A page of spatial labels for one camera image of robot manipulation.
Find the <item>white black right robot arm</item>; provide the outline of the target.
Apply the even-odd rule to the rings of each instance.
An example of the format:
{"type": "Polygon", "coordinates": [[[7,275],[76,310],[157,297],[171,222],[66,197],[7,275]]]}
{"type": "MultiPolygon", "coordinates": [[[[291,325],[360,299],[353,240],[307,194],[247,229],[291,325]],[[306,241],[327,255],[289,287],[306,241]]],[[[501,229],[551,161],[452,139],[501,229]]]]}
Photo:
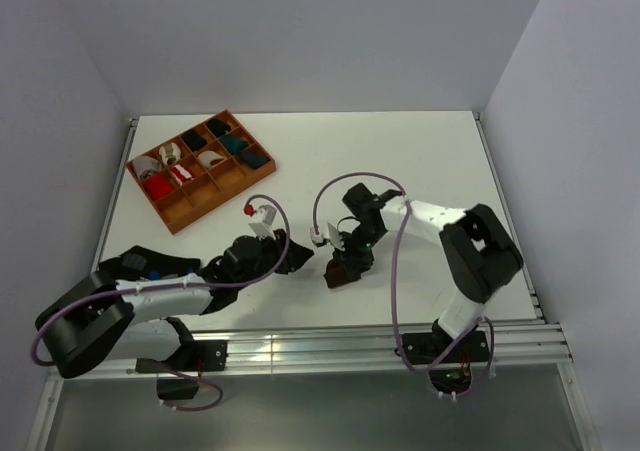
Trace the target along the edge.
{"type": "Polygon", "coordinates": [[[493,209],[485,204],[447,208],[410,200],[398,190],[377,195],[362,183],[347,191],[343,203],[358,225],[352,231],[329,227],[334,251],[324,274],[327,286],[360,280],[374,263],[374,245],[389,232],[405,232],[440,246],[456,291],[432,325],[426,348],[433,357],[457,359],[468,345],[464,331],[476,326],[486,304],[524,264],[493,209]]]}

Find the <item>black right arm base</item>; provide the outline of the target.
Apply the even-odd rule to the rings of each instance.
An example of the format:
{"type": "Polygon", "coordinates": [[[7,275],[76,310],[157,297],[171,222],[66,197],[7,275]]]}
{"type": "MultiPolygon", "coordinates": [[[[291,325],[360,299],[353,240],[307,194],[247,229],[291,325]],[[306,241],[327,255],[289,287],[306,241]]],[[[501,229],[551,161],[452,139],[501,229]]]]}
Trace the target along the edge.
{"type": "MultiPolygon", "coordinates": [[[[403,333],[402,349],[409,363],[414,366],[431,365],[453,342],[446,333],[403,333]]],[[[493,373],[494,344],[486,333],[475,328],[462,339],[441,361],[444,368],[428,372],[430,384],[437,393],[447,397],[459,397],[493,373]]]]}

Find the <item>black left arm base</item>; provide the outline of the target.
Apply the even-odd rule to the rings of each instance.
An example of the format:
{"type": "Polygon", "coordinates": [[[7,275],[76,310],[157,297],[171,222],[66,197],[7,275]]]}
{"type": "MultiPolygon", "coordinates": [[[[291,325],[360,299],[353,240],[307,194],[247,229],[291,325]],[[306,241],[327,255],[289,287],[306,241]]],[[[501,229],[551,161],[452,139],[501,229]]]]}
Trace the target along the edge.
{"type": "Polygon", "coordinates": [[[197,340],[183,344],[165,360],[140,358],[136,361],[138,374],[168,374],[156,380],[156,395],[161,404],[182,412],[204,411],[216,407],[224,392],[204,376],[207,372],[225,369],[227,342],[225,340],[197,340]],[[209,404],[188,406],[201,389],[208,388],[216,395],[209,404]]]}

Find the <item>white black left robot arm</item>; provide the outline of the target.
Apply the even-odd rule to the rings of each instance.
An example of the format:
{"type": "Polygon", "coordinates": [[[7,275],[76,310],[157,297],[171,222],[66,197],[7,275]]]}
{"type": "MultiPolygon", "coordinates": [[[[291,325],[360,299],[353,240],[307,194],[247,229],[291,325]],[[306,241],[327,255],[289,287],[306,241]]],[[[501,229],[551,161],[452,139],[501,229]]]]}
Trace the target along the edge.
{"type": "Polygon", "coordinates": [[[218,370],[220,349],[196,340],[183,317],[222,311],[244,288],[294,273],[313,255],[282,229],[240,236],[207,265],[134,246],[100,263],[37,317],[32,360],[65,379],[124,359],[142,373],[218,370]]]}

